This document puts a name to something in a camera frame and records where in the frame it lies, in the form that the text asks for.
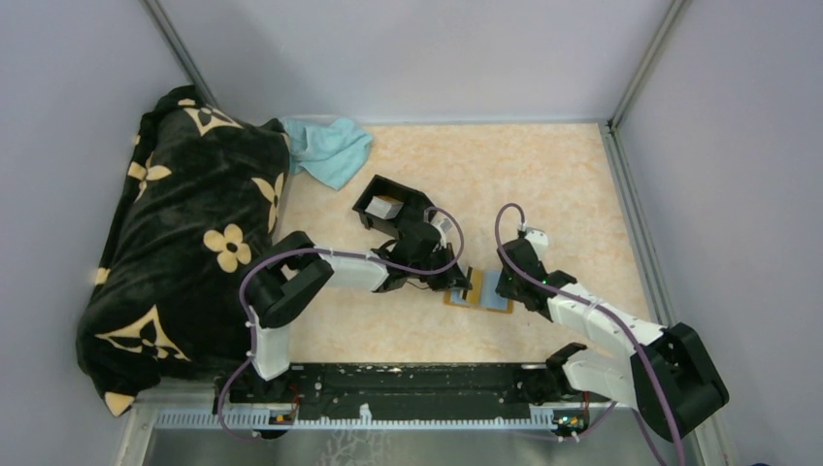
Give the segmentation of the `tan leather card holder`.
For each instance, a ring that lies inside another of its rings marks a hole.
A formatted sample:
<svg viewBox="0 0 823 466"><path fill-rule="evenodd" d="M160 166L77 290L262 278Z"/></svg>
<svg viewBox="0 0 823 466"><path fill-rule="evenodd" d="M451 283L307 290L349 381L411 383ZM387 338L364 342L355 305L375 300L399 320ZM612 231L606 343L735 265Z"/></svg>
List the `tan leather card holder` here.
<svg viewBox="0 0 823 466"><path fill-rule="evenodd" d="M444 303L452 307L510 315L513 313L513 302L496 291L501 275L500 270L468 267L466 277L470 288L453 288L445 294Z"/></svg>

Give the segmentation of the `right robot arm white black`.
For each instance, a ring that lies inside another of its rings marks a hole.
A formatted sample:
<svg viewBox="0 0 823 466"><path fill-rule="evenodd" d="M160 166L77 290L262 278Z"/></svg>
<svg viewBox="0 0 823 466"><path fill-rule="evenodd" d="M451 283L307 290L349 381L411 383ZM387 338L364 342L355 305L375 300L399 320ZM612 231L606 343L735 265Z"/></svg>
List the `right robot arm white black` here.
<svg viewBox="0 0 823 466"><path fill-rule="evenodd" d="M590 292L577 278L547 272L546 239L526 228L499 244L503 273L497 290L589 344L564 346L546 361L546 386L559 400L579 392L602 395L635 410L659 437L685 437L730 401L698 333L685 323L663 326L627 314Z"/></svg>

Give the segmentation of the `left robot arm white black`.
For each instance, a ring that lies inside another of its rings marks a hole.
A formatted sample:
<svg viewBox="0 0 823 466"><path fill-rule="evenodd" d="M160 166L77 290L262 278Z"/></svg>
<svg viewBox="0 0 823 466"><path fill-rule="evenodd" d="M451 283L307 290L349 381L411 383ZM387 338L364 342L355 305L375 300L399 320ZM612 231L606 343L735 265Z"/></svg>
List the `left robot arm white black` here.
<svg viewBox="0 0 823 466"><path fill-rule="evenodd" d="M464 250L447 240L449 231L465 237L451 213L428 207L421 220L401 225L387 249L321 248L305 232L294 231L254 260L241 281L239 300L250 332L246 364L256 372L255 392L269 402L288 394L288 326L325 287L385 293L418 280L432 291L472 289L470 273L459 265Z"/></svg>

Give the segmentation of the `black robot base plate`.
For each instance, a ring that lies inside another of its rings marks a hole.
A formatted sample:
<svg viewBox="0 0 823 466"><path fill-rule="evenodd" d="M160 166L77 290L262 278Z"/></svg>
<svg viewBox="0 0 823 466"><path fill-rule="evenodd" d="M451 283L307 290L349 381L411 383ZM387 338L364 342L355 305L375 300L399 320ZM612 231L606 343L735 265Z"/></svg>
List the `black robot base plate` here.
<svg viewBox="0 0 823 466"><path fill-rule="evenodd" d="M299 420L355 419L362 407L386 421L525 420L533 407L604 399L562 387L542 363L294 363L268 382L246 369L215 388L231 407L281 403Z"/></svg>

